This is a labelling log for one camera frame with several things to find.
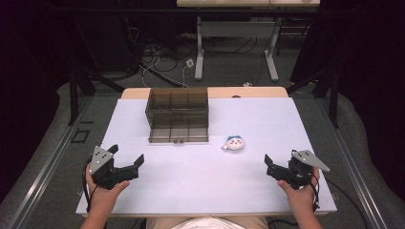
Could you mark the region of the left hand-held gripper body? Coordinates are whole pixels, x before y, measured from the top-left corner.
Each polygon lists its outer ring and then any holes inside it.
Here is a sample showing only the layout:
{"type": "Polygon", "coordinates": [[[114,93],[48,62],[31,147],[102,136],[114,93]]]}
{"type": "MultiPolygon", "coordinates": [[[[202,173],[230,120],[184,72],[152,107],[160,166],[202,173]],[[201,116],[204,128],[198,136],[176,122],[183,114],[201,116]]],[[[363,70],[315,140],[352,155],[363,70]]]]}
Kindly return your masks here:
{"type": "Polygon", "coordinates": [[[114,165],[114,155],[108,150],[95,146],[91,160],[90,175],[96,185],[111,190],[124,180],[139,177],[139,168],[132,165],[118,168],[114,165]]]}

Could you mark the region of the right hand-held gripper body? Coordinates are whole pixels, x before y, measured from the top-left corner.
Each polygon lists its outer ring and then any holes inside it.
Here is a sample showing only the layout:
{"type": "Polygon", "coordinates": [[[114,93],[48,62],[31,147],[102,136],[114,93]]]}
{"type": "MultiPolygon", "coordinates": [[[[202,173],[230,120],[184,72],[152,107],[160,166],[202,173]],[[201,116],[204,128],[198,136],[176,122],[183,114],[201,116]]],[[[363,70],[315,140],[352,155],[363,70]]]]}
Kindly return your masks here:
{"type": "Polygon", "coordinates": [[[329,172],[330,167],[309,150],[297,151],[295,158],[290,158],[288,167],[277,165],[267,167],[266,174],[276,180],[283,180],[294,190],[310,185],[313,168],[329,172]]]}

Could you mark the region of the white plush toy blue hair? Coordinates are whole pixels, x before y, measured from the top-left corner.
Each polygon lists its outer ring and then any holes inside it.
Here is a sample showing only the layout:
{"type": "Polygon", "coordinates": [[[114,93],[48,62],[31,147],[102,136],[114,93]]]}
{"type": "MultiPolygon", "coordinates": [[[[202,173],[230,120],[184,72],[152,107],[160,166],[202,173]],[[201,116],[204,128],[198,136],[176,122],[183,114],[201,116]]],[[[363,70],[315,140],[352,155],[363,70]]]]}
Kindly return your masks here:
{"type": "Polygon", "coordinates": [[[245,146],[244,140],[239,135],[231,135],[227,138],[222,150],[238,151],[242,150],[245,146]]]}

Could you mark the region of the transparent brown drawer box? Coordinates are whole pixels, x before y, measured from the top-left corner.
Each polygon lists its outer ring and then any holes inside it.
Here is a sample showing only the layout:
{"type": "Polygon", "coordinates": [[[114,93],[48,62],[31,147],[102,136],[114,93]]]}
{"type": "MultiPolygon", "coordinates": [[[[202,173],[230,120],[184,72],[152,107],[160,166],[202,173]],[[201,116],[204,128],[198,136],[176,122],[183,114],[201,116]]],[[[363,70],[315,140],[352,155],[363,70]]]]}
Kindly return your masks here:
{"type": "Polygon", "coordinates": [[[145,114],[150,126],[150,143],[209,141],[206,88],[152,89],[145,114]]]}

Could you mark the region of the person's left hand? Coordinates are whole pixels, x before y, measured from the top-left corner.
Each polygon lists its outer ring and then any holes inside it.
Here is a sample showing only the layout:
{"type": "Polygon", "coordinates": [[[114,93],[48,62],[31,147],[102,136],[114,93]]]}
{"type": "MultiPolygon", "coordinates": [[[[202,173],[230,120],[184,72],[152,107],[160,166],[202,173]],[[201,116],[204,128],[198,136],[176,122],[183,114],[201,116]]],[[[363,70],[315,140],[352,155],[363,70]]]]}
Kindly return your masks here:
{"type": "Polygon", "coordinates": [[[116,205],[118,196],[130,185],[128,180],[124,180],[111,190],[99,188],[90,175],[90,164],[86,167],[86,181],[91,196],[89,218],[108,218],[116,205]]]}

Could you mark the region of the person's right hand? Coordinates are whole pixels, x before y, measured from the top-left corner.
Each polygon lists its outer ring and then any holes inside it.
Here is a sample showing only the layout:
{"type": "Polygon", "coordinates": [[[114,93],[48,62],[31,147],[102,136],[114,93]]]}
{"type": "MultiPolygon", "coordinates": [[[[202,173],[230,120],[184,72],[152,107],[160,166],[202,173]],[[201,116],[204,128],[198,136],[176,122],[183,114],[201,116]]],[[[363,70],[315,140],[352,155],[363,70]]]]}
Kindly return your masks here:
{"type": "Polygon", "coordinates": [[[294,190],[283,180],[277,184],[287,195],[288,205],[295,217],[309,218],[314,215],[312,206],[315,194],[310,185],[294,190]]]}

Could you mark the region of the black metal stand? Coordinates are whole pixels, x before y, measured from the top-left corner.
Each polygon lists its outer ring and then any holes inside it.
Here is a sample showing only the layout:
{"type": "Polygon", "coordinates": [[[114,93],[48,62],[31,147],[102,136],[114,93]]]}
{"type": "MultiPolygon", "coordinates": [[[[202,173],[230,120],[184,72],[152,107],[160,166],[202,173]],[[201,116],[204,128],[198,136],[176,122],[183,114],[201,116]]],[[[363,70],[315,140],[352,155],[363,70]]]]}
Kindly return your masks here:
{"type": "Polygon", "coordinates": [[[79,62],[72,61],[70,63],[72,72],[69,75],[69,89],[70,89],[70,110],[71,117],[69,124],[73,125],[77,120],[79,115],[79,104],[78,104],[78,90],[80,90],[86,96],[93,96],[96,92],[96,88],[92,83],[92,79],[100,81],[102,84],[112,88],[113,90],[122,93],[124,88],[119,86],[117,83],[111,81],[110,79],[104,77],[100,73],[90,70],[88,67],[80,64],[79,62]]]}
{"type": "Polygon", "coordinates": [[[287,93],[294,93],[314,80],[316,80],[317,83],[312,91],[312,95],[314,98],[324,98],[327,94],[329,95],[329,119],[333,126],[337,128],[337,103],[339,87],[339,76],[337,71],[328,70],[326,68],[321,69],[317,73],[305,78],[303,81],[294,83],[292,86],[288,87],[287,93]]]}

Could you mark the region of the white table mat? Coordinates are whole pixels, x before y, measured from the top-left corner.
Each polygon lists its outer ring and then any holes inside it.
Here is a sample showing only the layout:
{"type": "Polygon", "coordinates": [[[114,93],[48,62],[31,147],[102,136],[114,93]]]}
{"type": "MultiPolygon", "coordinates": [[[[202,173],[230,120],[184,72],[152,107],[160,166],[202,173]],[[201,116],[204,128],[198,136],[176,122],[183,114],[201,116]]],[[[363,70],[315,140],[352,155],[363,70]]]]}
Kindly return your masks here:
{"type": "Polygon", "coordinates": [[[118,146],[117,167],[144,155],[139,178],[118,197],[116,217],[287,215],[286,195],[266,174],[265,155],[285,166],[291,150],[311,147],[295,103],[288,97],[212,98],[209,141],[158,143],[143,99],[117,102],[102,148],[118,146]],[[222,150],[239,135],[242,150],[222,150]]]}

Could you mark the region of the person's white shirt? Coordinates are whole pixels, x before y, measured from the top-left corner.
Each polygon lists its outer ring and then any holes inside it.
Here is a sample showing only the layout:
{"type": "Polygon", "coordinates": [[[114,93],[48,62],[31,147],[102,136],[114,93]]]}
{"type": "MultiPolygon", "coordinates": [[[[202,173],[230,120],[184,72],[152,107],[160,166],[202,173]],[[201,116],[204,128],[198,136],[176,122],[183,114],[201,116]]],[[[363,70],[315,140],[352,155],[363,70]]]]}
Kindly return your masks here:
{"type": "Polygon", "coordinates": [[[245,229],[244,227],[219,218],[190,219],[182,222],[171,229],[245,229]]]}

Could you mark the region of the black curtain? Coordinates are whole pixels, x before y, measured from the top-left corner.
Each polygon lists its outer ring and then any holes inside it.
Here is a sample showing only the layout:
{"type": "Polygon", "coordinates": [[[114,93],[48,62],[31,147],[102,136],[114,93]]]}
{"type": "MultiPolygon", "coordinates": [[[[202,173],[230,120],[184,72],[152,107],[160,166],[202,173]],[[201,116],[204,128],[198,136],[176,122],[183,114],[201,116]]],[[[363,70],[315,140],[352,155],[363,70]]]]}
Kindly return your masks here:
{"type": "Polygon", "coordinates": [[[0,0],[0,202],[53,122],[68,82],[60,50],[38,0],[0,0]]]}
{"type": "Polygon", "coordinates": [[[337,70],[374,166],[405,201],[405,0],[320,0],[319,10],[350,14],[313,20],[290,80],[337,70]]]}

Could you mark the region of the white desk with metal legs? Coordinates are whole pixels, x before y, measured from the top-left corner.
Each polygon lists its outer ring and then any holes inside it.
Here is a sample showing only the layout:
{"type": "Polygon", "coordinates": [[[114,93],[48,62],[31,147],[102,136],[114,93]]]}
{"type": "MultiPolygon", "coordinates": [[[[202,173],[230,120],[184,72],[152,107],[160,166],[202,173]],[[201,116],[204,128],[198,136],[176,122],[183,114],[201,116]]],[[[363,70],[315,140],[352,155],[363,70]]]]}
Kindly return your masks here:
{"type": "MultiPolygon", "coordinates": [[[[320,0],[177,0],[178,7],[197,10],[315,10],[319,5],[320,0]]],[[[203,79],[204,37],[256,37],[269,39],[264,57],[270,79],[277,82],[273,55],[281,26],[282,16],[273,16],[270,22],[206,21],[198,16],[195,79],[203,79]]]]}

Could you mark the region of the aluminium floor rail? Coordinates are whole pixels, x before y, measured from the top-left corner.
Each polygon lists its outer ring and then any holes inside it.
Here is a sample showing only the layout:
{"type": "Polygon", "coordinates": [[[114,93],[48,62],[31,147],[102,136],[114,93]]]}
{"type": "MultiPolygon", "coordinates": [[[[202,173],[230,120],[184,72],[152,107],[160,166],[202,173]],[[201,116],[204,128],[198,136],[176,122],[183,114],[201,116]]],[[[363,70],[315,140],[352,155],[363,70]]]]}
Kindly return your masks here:
{"type": "Polygon", "coordinates": [[[344,137],[342,136],[340,130],[336,128],[330,120],[327,103],[323,99],[317,99],[316,103],[329,126],[334,140],[338,145],[338,154],[346,168],[346,171],[348,172],[352,185],[362,204],[362,208],[365,210],[367,219],[371,224],[372,229],[388,229],[387,224],[374,201],[370,189],[368,188],[364,178],[354,162],[354,159],[352,158],[352,154],[344,140],[344,137]]]}
{"type": "Polygon", "coordinates": [[[82,98],[77,118],[68,125],[67,100],[63,100],[22,175],[0,204],[0,229],[23,229],[26,226],[76,132],[79,119],[92,101],[91,96],[82,98]]]}

